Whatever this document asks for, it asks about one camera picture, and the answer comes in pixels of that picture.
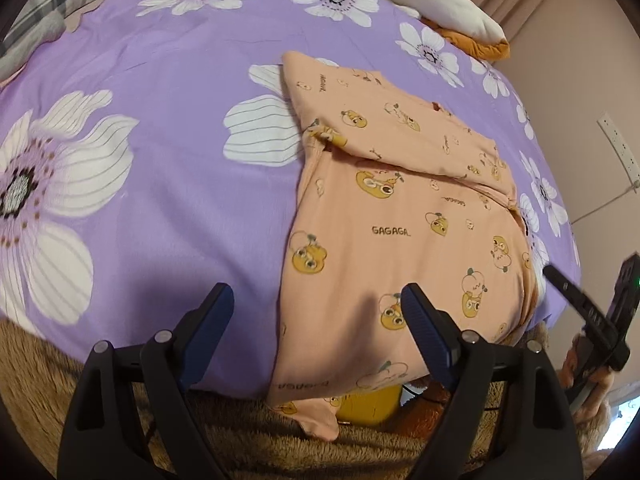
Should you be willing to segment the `orange cartoon print garment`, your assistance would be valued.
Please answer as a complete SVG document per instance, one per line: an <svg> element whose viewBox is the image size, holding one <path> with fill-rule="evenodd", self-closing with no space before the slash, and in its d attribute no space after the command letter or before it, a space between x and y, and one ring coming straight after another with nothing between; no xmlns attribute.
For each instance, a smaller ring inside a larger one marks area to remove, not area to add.
<svg viewBox="0 0 640 480"><path fill-rule="evenodd" d="M434 373L408 327L407 284L464 330L515 344L536 276L494 141L378 73L290 51L283 79L305 163L267 401L333 441L344 396Z"/></svg>

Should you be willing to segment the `brown fuzzy rug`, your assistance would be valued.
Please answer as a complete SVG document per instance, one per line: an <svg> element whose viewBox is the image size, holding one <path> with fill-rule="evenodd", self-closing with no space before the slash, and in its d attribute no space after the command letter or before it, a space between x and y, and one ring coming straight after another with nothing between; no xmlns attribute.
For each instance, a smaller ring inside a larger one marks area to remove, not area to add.
<svg viewBox="0 0 640 480"><path fill-rule="evenodd" d="M55 479L64 419L81 370L81 363L2 318L1 400L37 463ZM595 372L590 379L596 388L574 415L585 479L608 457L596 449L611 421L605 399L615 375L606 368ZM490 385L466 471L486 460L503 386ZM296 422L260 401L198 390L189 400L231 479L405 479L449 400L428 379L410 382L409 391L410 399L382 426L342 426L333 443L307 438Z"/></svg>

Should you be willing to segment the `yellow object under bed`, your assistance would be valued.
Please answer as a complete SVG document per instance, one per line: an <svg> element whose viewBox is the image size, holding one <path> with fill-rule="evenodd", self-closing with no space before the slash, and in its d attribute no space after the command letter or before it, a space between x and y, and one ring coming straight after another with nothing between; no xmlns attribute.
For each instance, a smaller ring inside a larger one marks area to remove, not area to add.
<svg viewBox="0 0 640 480"><path fill-rule="evenodd" d="M381 425L400 408L401 390L401 385L394 385L372 392L346 394L337 410L337 421L341 425Z"/></svg>

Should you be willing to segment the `purple floral bed sheet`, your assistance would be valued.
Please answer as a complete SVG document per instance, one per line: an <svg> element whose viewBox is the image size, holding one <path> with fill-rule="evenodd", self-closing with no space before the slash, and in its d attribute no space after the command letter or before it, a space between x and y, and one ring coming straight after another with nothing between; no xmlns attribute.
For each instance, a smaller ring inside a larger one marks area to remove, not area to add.
<svg viewBox="0 0 640 480"><path fill-rule="evenodd" d="M542 267L580 277L567 213L500 74L386 0L105 0L1 93L1 314L75 359L138 344L219 282L235 307L202 385L268 396L305 163L283 58L378 73L494 141Z"/></svg>

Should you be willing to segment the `orange plush cushion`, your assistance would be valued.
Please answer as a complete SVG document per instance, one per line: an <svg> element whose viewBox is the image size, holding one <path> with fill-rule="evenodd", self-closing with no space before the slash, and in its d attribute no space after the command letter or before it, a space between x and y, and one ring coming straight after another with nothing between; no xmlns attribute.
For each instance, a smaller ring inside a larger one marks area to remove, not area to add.
<svg viewBox="0 0 640 480"><path fill-rule="evenodd" d="M510 44L505 39L500 40L498 44L482 44L469 36L463 35L461 32L442 28L439 24L427 18L420 18L420 21L440 36L443 36L450 44L476 60L497 62L510 58Z"/></svg>

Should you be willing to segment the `grey plaid blanket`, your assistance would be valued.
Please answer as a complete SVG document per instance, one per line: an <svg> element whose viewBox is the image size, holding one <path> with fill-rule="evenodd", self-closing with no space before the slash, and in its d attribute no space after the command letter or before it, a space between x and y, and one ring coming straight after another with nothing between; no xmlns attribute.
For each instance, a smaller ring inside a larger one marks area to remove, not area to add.
<svg viewBox="0 0 640 480"><path fill-rule="evenodd" d="M65 32L64 20L96 0L27 0L1 41L1 79L15 74L45 42Z"/></svg>

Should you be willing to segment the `white wall socket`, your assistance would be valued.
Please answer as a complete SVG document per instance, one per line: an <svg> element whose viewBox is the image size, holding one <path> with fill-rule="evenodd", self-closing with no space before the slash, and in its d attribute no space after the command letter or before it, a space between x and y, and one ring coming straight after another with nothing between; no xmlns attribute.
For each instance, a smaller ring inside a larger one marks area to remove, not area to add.
<svg viewBox="0 0 640 480"><path fill-rule="evenodd" d="M608 142L610 142L613 151L622 164L631 186L633 188L638 188L640 180L639 159L634 156L634 153L631 151L630 145L624 138L623 133L619 128L617 128L608 113L604 113L598 119L598 125L608 139Z"/></svg>

